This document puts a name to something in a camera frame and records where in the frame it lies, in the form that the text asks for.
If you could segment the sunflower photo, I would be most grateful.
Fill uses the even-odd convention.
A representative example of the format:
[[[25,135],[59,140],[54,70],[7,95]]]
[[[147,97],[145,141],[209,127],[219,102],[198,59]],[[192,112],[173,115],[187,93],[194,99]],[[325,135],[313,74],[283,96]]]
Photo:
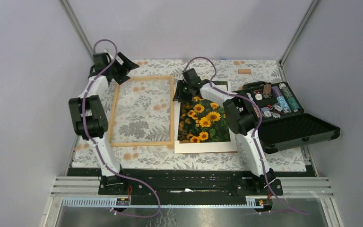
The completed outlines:
[[[223,107],[198,96],[180,102],[178,126],[177,140],[183,143],[231,141]]]

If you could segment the white mat board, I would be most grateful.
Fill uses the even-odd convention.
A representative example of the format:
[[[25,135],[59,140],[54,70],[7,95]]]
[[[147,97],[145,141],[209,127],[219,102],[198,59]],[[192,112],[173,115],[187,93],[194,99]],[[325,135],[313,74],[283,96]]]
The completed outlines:
[[[183,143],[177,140],[178,132],[178,120],[180,113],[180,102],[174,102],[174,141],[176,151],[198,151],[198,152],[210,152],[210,151],[237,151],[236,137],[229,129],[231,141],[230,142],[208,142],[208,143]]]

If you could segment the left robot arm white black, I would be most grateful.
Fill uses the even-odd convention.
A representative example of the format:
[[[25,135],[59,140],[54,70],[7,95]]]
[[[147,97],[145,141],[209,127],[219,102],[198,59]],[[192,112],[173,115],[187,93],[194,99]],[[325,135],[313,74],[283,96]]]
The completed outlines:
[[[131,195],[132,186],[122,176],[122,168],[112,153],[108,138],[109,121],[100,97],[112,81],[119,85],[130,79],[128,73],[139,66],[119,52],[114,58],[106,52],[93,55],[93,66],[85,90],[69,100],[75,133],[86,140],[98,158],[101,176],[99,194]]]

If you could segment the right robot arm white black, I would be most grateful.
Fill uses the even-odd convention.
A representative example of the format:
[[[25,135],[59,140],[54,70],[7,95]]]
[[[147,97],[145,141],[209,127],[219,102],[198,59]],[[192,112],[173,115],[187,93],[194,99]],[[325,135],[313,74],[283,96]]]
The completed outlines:
[[[194,69],[185,70],[178,80],[175,101],[190,101],[200,97],[222,105],[228,128],[242,146],[242,155],[248,160],[252,188],[256,194],[277,197],[278,186],[274,170],[270,167],[259,139],[262,115],[259,107],[244,92],[228,92],[211,80],[201,79]]]

